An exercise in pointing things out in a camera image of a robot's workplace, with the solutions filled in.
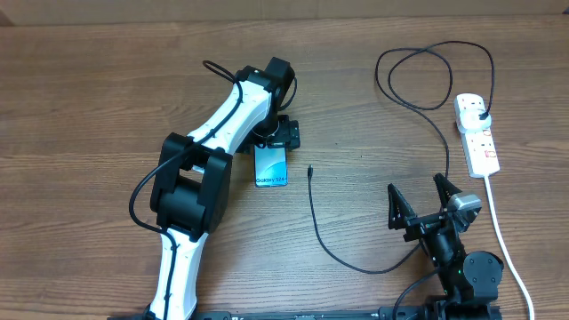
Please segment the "Samsung Galaxy S24+ smartphone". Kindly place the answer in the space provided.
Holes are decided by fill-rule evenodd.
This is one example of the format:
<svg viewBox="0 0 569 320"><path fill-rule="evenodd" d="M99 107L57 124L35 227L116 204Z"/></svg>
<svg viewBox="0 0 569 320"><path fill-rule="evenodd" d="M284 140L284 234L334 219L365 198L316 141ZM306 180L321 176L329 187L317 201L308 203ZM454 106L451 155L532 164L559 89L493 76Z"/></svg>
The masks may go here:
<svg viewBox="0 0 569 320"><path fill-rule="evenodd" d="M257 188L282 187L288 184L284 148L254 148L254 172Z"/></svg>

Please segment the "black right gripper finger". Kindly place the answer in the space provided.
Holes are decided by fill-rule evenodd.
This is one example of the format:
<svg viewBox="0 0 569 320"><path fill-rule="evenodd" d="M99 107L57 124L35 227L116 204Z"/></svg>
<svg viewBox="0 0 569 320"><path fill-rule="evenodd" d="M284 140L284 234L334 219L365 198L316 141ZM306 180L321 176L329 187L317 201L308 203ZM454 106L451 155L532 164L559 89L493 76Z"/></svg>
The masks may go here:
<svg viewBox="0 0 569 320"><path fill-rule="evenodd" d="M417 214L394 184L388 184L389 229L401 229L407 221L415 219Z"/></svg>
<svg viewBox="0 0 569 320"><path fill-rule="evenodd" d="M461 190L454 186L442 173L437 173L433 177L433 181L437 187L440 204L442 208L446 208L451 197L461 193Z"/></svg>

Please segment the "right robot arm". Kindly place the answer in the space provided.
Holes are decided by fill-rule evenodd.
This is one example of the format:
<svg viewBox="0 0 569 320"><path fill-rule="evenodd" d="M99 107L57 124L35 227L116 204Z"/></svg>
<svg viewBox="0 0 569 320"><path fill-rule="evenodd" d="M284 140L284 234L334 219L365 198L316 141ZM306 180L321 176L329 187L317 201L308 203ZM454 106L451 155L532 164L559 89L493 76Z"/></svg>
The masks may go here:
<svg viewBox="0 0 569 320"><path fill-rule="evenodd" d="M500 309L492 302L498 299L504 262L491 252L466 252L460 239L481 211L481 199L461 191L441 173L433 181L441 209L424 216L415 213L395 185L388 185L388 227L402 229L406 242L418 241L434 270L411 284L381 314L392 319L500 319ZM439 278L442 295L429 296L420 306L401 305L410 291L433 276Z"/></svg>

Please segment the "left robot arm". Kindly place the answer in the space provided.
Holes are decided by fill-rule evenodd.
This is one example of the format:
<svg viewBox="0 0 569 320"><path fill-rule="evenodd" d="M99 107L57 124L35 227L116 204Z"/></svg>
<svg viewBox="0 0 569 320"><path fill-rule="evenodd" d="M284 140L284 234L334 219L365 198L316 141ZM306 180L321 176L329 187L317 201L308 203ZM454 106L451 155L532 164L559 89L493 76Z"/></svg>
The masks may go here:
<svg viewBox="0 0 569 320"><path fill-rule="evenodd" d="M288 182L287 152L301 144L298 122L284 112L297 86L288 61L274 57L264 69L246 66L235 74L210 61L204 65L225 76L232 91L199 128L164 140L150 197L163 251L145 319L195 313L205 242L226 211L235 154L254 154L257 186L279 186Z"/></svg>

